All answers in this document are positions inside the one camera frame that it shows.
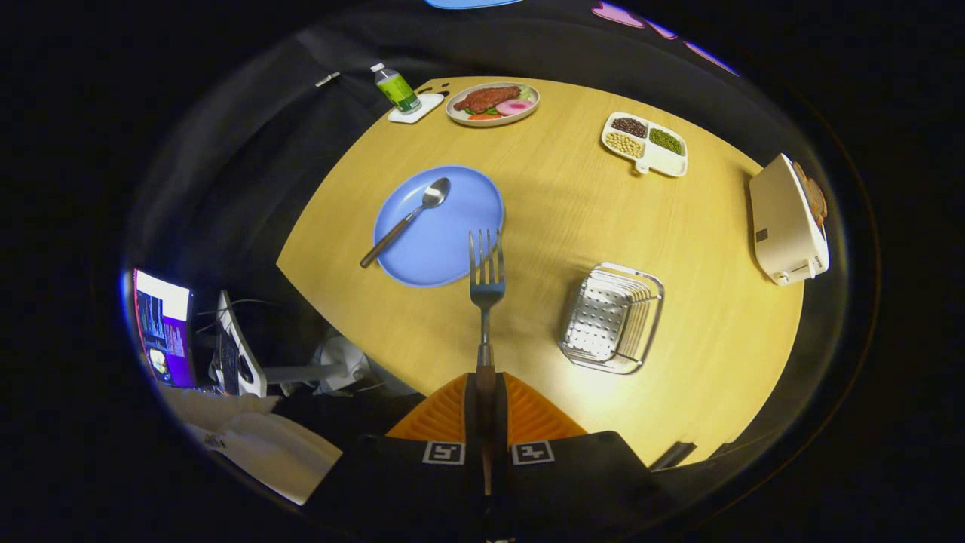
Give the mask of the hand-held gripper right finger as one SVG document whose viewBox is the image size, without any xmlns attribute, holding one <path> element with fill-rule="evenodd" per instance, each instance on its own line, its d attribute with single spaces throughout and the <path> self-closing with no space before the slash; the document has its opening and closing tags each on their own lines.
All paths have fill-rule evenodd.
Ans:
<svg viewBox="0 0 965 543">
<path fill-rule="evenodd" d="M 513 529 L 629 529 L 671 495 L 614 431 L 589 433 L 533 386 L 502 374 L 507 459 L 496 510 Z"/>
</svg>

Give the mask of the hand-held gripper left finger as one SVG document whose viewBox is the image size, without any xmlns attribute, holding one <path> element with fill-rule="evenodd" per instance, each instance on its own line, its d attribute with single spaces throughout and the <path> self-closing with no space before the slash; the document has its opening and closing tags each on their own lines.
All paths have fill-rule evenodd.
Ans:
<svg viewBox="0 0 965 543">
<path fill-rule="evenodd" d="M 328 529 L 480 529 L 483 445 L 476 435 L 476 376 L 465 374 L 425 399 L 453 399 L 454 439 L 359 437 L 302 506 Z"/>
</svg>

